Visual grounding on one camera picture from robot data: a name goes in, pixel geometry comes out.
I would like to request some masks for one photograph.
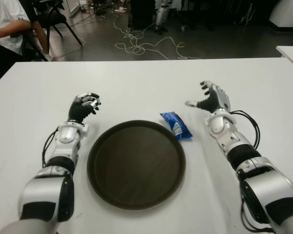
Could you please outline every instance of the chair leg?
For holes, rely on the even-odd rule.
[[[50,27],[47,27],[47,46],[49,51],[50,50]]]
[[[70,32],[73,34],[74,38],[78,41],[79,45],[83,45],[82,42],[79,40],[78,36],[74,33],[73,29],[69,26],[67,22],[64,23]]]
[[[61,36],[61,38],[63,37],[62,33],[57,29],[57,27],[55,25],[52,26],[54,28],[55,31],[57,31],[57,33]]]
[[[40,51],[40,49],[35,45],[35,43],[29,39],[29,38],[24,38],[26,40],[26,42],[28,42],[28,44],[30,44],[30,46],[34,49],[34,51],[40,56],[40,58],[45,61],[48,62],[48,60],[45,58],[45,56],[43,55],[43,53]]]

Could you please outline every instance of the round tray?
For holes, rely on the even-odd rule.
[[[183,180],[184,151],[163,126],[143,120],[118,124],[93,145],[87,163],[89,181],[107,203],[127,210],[155,206]]]

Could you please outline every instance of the electrical cord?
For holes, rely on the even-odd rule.
[[[149,25],[148,27],[146,27],[143,31],[132,31],[130,33],[127,33],[127,32],[124,32],[121,28],[117,27],[115,25],[115,21],[119,18],[118,15],[116,15],[113,11],[109,11],[109,12],[112,12],[113,15],[116,16],[116,18],[114,19],[113,21],[113,25],[114,25],[114,28],[120,30],[120,32],[122,34],[124,34],[124,37],[125,39],[130,39],[130,44],[131,46],[130,47],[127,47],[125,43],[116,43],[115,44],[115,47],[117,49],[120,49],[120,50],[125,50],[127,53],[129,54],[134,54],[134,55],[143,55],[146,51],[153,51],[153,52],[156,52],[156,53],[159,53],[160,55],[162,55],[165,59],[169,60],[163,53],[161,53],[160,51],[158,50],[152,50],[152,49],[147,49],[145,48],[143,45],[149,45],[149,46],[152,46],[152,47],[157,47],[162,41],[166,40],[166,39],[170,39],[173,43],[173,45],[176,47],[176,53],[177,55],[179,56],[178,59],[199,59],[199,58],[195,58],[195,57],[185,57],[183,55],[181,55],[179,52],[178,52],[178,48],[183,48],[185,46],[185,43],[184,42],[180,42],[178,44],[175,43],[174,39],[172,37],[165,37],[163,39],[161,39],[159,42],[157,42],[156,44],[151,44],[151,43],[142,43],[142,44],[138,44],[138,40],[139,39],[142,39],[144,38],[145,36],[145,31],[150,28],[151,26],[153,26],[155,23]]]
[[[258,127],[258,124],[256,123],[256,121],[246,112],[238,110],[238,111],[232,111],[230,112],[230,114],[232,115],[240,115],[240,116],[244,116],[245,118],[247,118],[251,124],[253,125],[254,129],[255,129],[255,143],[254,143],[254,148],[257,149],[259,142],[260,142],[260,130]]]
[[[68,52],[68,53],[66,53],[66,54],[63,54],[63,55],[59,55],[59,56],[53,57],[53,59],[59,59],[59,58],[62,58],[62,57],[64,57],[64,56],[66,56],[66,55],[69,55],[69,54],[71,54],[71,53],[74,53],[74,52],[78,51],[78,50],[80,49],[80,47],[83,47],[84,45],[86,45],[86,42],[85,42],[84,39],[82,39],[82,38],[80,38],[80,37],[78,37],[78,38],[79,38],[80,40],[83,41],[83,44],[81,44],[76,50],[73,50],[73,51]]]
[[[260,130],[259,130],[257,122],[245,111],[237,110],[237,111],[230,112],[230,114],[244,116],[245,118],[247,118],[251,122],[251,124],[253,125],[253,127],[255,129],[255,143],[253,146],[255,149],[257,149],[259,146],[259,142],[260,142]],[[245,201],[243,198],[241,198],[241,200],[242,200],[242,202],[241,202],[240,218],[241,218],[243,226],[249,232],[251,232],[251,233],[275,233],[272,228],[257,228],[254,225],[252,225],[245,214],[245,210],[244,210]]]
[[[42,151],[42,168],[45,167],[46,162],[45,162],[45,152],[47,151],[47,149],[49,148],[51,142],[53,141],[53,138],[55,136],[55,133],[59,130],[59,128],[57,127],[56,130],[50,134],[50,136],[48,137],[48,139],[45,141],[44,146],[43,146],[43,151]]]
[[[241,217],[241,220],[242,220],[242,224],[243,224],[243,226],[244,226],[249,232],[251,232],[251,233],[275,233],[275,232],[273,231],[272,228],[257,228],[257,227],[255,227],[255,226],[253,226],[253,225],[249,222],[249,220],[247,219],[247,217],[246,217],[245,210],[244,210],[244,203],[245,203],[245,201],[244,201],[244,199],[242,198],[240,217]]]
[[[85,19],[81,19],[80,21],[78,21],[77,23],[74,23],[74,24],[71,24],[70,27],[73,27],[73,26],[79,26],[79,27],[82,27],[82,26],[86,26],[87,24],[92,24],[94,22],[98,22],[98,21],[101,21],[101,20],[105,20],[106,19],[106,16],[105,15],[101,15],[99,19],[96,18],[96,14],[94,13],[90,13],[89,16],[87,16]],[[61,28],[67,28],[66,26],[63,26],[63,27],[57,27],[57,29],[61,29]]]

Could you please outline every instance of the robotic arm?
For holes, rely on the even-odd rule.
[[[93,93],[75,97],[68,120],[58,127],[55,150],[20,195],[20,220],[3,228],[0,234],[55,234],[59,223],[71,218],[74,212],[73,174],[80,141],[88,132],[83,120],[90,113],[96,114],[100,104],[99,96]]]
[[[209,97],[185,104],[211,113],[206,120],[209,133],[235,170],[252,217],[270,224],[276,234],[293,234],[293,184],[237,130],[225,92],[209,81],[201,85]]]

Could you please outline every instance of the gray floor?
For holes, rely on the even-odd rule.
[[[68,21],[86,44],[80,47],[65,25],[59,25],[63,38],[55,31],[51,32],[51,54],[56,61],[165,59],[158,52],[146,51],[143,55],[138,56],[115,47],[116,43],[131,46],[130,39],[125,39],[124,34],[115,29],[113,25],[113,21],[115,21],[117,27],[125,30],[126,15],[116,18],[115,15],[108,12],[106,17],[96,17],[92,14],[78,12]],[[138,44],[145,42],[156,44],[164,37],[172,37],[176,44],[185,43],[184,48],[178,49],[181,55],[200,59],[279,57],[276,46],[293,46],[293,32],[276,32],[268,26],[218,25],[213,32],[208,31],[203,24],[199,24],[194,31],[186,28],[185,32],[181,32],[180,27],[178,19],[169,18],[167,33],[162,36],[157,35],[153,32],[154,28],[151,27],[146,30],[145,37],[140,39]],[[169,39],[162,41],[156,48],[152,48],[150,45],[144,47],[155,49],[168,59],[178,59],[176,47]]]

